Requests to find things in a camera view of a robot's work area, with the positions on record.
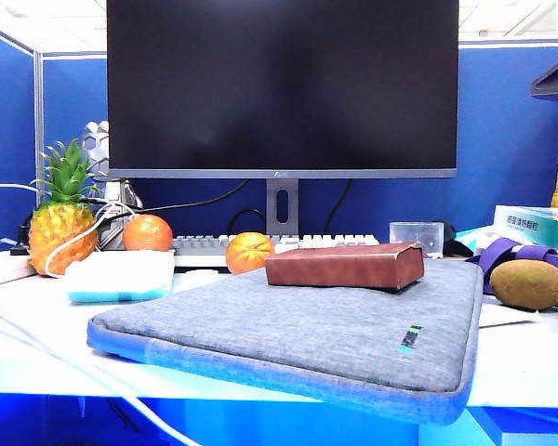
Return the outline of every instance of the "monitor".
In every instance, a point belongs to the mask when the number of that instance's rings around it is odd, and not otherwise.
[[[110,175],[452,177],[457,0],[108,0]]]

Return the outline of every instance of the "ceiling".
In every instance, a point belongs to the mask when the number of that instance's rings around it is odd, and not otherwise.
[[[558,37],[558,0],[458,4],[460,41]],[[0,0],[0,32],[43,53],[105,51],[105,7],[106,0]]]

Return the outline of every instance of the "brown box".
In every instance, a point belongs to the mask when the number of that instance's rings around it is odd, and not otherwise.
[[[415,243],[304,248],[268,256],[270,285],[359,286],[401,289],[424,275]]]

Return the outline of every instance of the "purple strap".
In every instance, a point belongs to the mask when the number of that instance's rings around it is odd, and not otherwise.
[[[527,244],[519,248],[514,256],[511,256],[512,248],[518,245],[520,245],[520,243],[501,237],[493,241],[480,256],[467,259],[468,262],[477,263],[484,271],[484,293],[492,294],[490,274],[499,263],[505,260],[512,260],[514,258],[542,260],[558,268],[558,251],[554,248]]]

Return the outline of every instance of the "pineapple leaves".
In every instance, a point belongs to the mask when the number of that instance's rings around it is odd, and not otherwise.
[[[88,190],[99,190],[95,186],[83,187],[87,178],[93,177],[87,172],[89,159],[83,156],[83,150],[78,145],[78,139],[71,141],[68,147],[56,141],[56,147],[46,146],[47,150],[41,155],[46,160],[47,180],[37,179],[47,185],[46,193],[56,202],[79,202],[83,193]]]

